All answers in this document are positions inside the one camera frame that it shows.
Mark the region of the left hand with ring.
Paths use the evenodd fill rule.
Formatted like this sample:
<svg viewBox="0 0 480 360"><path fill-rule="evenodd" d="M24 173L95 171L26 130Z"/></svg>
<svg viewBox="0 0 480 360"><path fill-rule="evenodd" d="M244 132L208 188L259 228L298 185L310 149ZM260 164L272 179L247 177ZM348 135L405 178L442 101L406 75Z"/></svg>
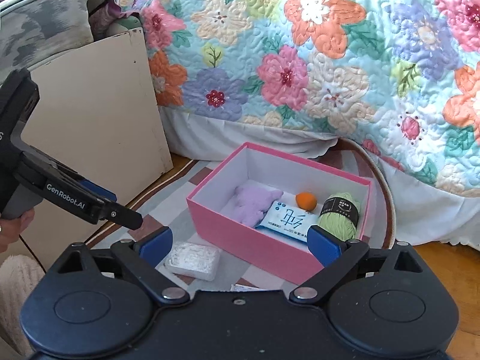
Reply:
<svg viewBox="0 0 480 360"><path fill-rule="evenodd" d="M30 225L35 216L35 210L31 209L17 219L1 219L0 252L7 251L10 244L18 241L20 234Z"/></svg>

